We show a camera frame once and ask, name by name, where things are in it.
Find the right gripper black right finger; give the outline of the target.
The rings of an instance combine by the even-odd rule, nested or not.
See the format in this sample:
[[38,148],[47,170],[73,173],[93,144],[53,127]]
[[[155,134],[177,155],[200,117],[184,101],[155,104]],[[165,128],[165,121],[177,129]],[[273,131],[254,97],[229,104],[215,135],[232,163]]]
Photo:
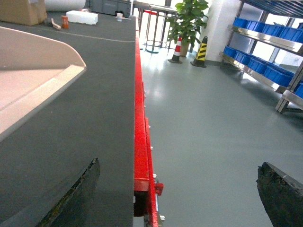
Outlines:
[[269,162],[258,167],[257,189],[274,227],[303,225],[303,184]]

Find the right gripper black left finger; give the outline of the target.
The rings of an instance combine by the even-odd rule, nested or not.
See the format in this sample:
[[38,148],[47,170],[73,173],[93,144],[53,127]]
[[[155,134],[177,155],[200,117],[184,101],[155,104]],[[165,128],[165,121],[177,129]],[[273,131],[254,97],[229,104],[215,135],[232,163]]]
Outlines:
[[38,197],[2,227],[81,227],[93,201],[100,164],[94,158],[76,174],[71,174]]

